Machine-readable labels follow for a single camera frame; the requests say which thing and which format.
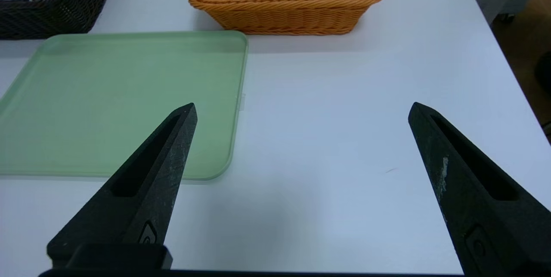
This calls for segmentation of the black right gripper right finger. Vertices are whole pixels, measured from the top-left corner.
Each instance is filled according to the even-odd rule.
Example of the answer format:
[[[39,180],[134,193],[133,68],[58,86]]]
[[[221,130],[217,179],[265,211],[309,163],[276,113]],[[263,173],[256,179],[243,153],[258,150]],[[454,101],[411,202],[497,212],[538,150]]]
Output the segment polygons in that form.
[[[550,211],[436,110],[408,123],[463,273],[549,275]]]

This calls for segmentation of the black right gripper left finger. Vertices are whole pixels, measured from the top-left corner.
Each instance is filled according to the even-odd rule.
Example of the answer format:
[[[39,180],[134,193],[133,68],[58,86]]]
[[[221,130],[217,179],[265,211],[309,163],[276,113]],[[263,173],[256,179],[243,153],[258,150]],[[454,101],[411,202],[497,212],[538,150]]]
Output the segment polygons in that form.
[[[54,269],[169,269],[164,240],[198,122],[174,110],[47,244]]]

